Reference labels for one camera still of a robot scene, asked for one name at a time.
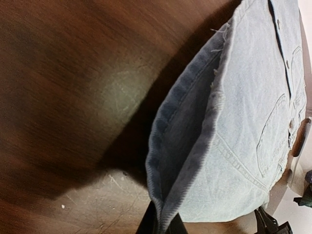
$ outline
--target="stitching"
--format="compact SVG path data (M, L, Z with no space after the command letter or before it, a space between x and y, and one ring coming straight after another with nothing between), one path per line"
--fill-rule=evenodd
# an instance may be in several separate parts
M281 149L284 145L286 145L286 142L287 142L287 141L284 141L284 140L281 141L281 143L278 145L278 148L274 150L273 157L271 158L271 160L270 160L270 162L268 163L267 166L264 166L264 165L263 165L263 161L261 161L262 167L264 167L263 172L262 172L263 176L265 176L265 174L267 173L269 167L271 166L272 162L275 160L275 158L276 158L278 152L280 151L280 149Z
M251 8L251 6L256 2L256 0L253 0L249 6L246 9L239 9L240 11L245 11L245 13L240 17L239 22L236 25L236 28L239 26L239 24L241 23L241 21L243 20L243 18L245 17L245 15L247 14L247 11L249 10L249 8Z
M164 135L166 135L167 131L168 131L168 127L170 125L170 123L172 122L172 120L174 119L174 117L176 116L177 112L179 111L179 107L180 105L183 103L183 101L186 98L186 95L191 91L191 89L194 87L194 85L198 82L198 77L207 69L207 67L213 63L215 61L215 59L217 57L219 57L221 54L221 52L216 53L216 55L210 60L210 62L206 63L199 71L198 73L195 75L192 83L190 84L189 88L185 91L183 97L180 99L179 103L176 105L175 111L173 112L173 114L171 115L171 117L168 120L167 126L165 128L165 130L163 131L163 134L161 134L161 140L160 140L160 145L163 143L163 139L164 139ZM160 199L163 200L163 196L162 196L162 189L161 189L161 180L159 180L159 190L160 190Z
M263 141L263 136L268 128L268 126L271 124L271 120L274 118L274 116L276 115L276 112L279 110L279 107L282 105L282 104L285 104L287 103L287 98L286 98L286 95L283 94L276 102L275 106L273 107L273 110L272 112L270 113L269 115L269 118L267 119L266 123L264 124L264 127L262 129L262 133L261 133L261 136L260 136L260 141L257 145L257 160L258 160L258 167L259 167L259 170L262 174L262 176L265 176L266 172L268 171L268 168L270 166L270 164L273 162L273 160L276 158L276 155L277 153L275 154L275 151L278 150L280 147L282 147L282 145L284 144L284 140L281 141L281 144L279 144L278 148L275 149L274 151L274 155L273 157L271 158L271 161L267 164L267 166L264 165L264 162L262 160L262 157L260 156L261 152L260 149L262 149L262 141Z
M257 178L255 178L251 172L245 167L245 165L239 160L238 156L229 148L225 140L216 133L214 145L222 144L224 145L223 149L226 151L225 153L220 149L219 146L216 148L218 149L219 153L236 169L238 170L247 180L251 183L265 191L266 193L269 192L267 186L265 186L262 182L260 182Z
M301 48L301 46L297 46L297 48L295 48L295 50L293 51L293 54L292 54L292 64L291 64L291 69L292 70L291 70L291 72L292 72L292 87L293 87L293 89L295 88L294 87L294 82L293 82L295 80L295 78L293 77L294 58L300 52L302 53L302 48ZM298 86L302 86L303 81L304 81L304 79L300 79ZM300 92L299 96L297 96L296 99L294 100L294 104L295 105L299 105L298 103L299 103L299 100L302 98L302 96L303 96L303 92Z

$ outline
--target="denim jacket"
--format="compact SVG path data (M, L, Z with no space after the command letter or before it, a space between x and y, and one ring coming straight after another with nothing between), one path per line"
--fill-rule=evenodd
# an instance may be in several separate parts
M305 118L296 0L243 0L162 103L146 159L160 230L223 222L269 201Z

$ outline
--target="button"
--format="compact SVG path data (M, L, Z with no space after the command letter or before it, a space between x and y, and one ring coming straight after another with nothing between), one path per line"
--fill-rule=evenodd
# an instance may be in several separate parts
M293 126L294 126L294 120L292 119L292 120L291 120L291 122L289 123L289 127L290 127L290 129L292 129L292 128L293 128Z

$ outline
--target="seam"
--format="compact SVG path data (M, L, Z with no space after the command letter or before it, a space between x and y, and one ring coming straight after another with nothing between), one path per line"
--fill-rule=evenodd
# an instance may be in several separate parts
M252 184L256 185L258 188L262 189L266 193L269 192L269 189L266 185L264 185L262 182L260 182L257 178L255 178L252 173L245 167L245 165L239 160L238 156L230 149L230 147L227 145L225 140L219 135L219 133L216 133L216 142L214 144L224 145L224 150L226 152L223 152L218 146L216 147L220 154L238 171L241 175L243 175L247 180L249 180Z
M256 149L256 153L257 153L257 161L258 161L258 167L259 167L259 170L262 174L262 176L264 177L270 167L270 164L273 162L273 160L276 158L277 156L277 153L276 154L273 154L272 158L271 158L271 161L269 163L267 163L267 166L264 165L264 162L263 162L263 159L262 157L260 156L261 152L260 150L263 148L263 145L262 145L262 141L263 141L263 137L267 131L267 128L268 126L270 125L271 123L271 120L276 116L276 114L278 113L277 111L279 111L279 107L280 106L283 106L285 103L287 103L287 98L286 98L286 94L282 94L282 96L280 96L278 98L278 100L276 101L274 107L273 107L273 110L271 111L268 119L266 120L265 124L264 124L264 127L262 129L262 132L261 132L261 135L260 135L260 140L258 142L258 145L257 145L257 149ZM281 143L278 144L278 148L275 149L275 150L279 150L280 147L282 147L282 145L284 144L284 140L281 139Z
M304 98L304 93L305 93L303 85L301 85L301 84L299 84L299 85L301 86L300 87L301 90L299 91L299 95L296 97L295 101L293 101L295 109L300 107L300 101L302 100L302 98Z
M274 153L273 153L273 157L271 158L270 162L268 163L267 166L263 166L263 172L262 175L265 176L266 173L268 172L269 167L272 165L272 162L276 159L277 154L280 152L281 148L283 146L285 146L287 143L284 140L281 140L281 142L278 144L277 149L275 149Z
M292 88L294 89L294 80L295 80L295 77L293 77L293 64L294 64L294 58L295 56L298 54L298 53L302 53L302 48L301 46L297 46L297 48L295 48L295 50L293 51L292 53L292 64L291 64L291 73L292 73ZM299 81L299 86L301 86L302 84L302 79ZM296 97L295 100L294 100L294 104L296 105L297 102L299 101L299 99L302 97L303 93L300 93L300 96L299 97Z
M170 125L170 123L172 122L172 119L176 116L177 112L179 111L179 107L182 104L182 102L184 102L186 95L192 90L192 88L194 87L194 85L198 82L198 77L204 72L204 70L206 70L206 68L216 59L216 57L220 54L220 52L218 52L209 63L205 64L205 66L200 69L198 71L198 73L196 74L195 78L193 79L190 87L185 91L185 94L183 95L183 97L181 98L181 100L179 101L179 103L177 104L176 110L173 112L173 114L170 116L169 120L168 120L168 124L167 127L165 128L164 132L162 135L165 135L167 133L168 127Z
M245 11L245 13L240 17L239 22L236 25L236 28L239 26L240 22L243 20L243 18L246 16L247 11L249 10L249 8L251 8L251 6L256 2L256 0L253 0L252 2L250 2L250 4L248 5L248 7L246 9L242 9Z

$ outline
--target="brown wooden surface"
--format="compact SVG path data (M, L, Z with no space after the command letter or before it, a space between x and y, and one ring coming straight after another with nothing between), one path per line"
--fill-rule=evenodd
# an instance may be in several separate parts
M0 1L0 233L134 233L155 113L239 2Z

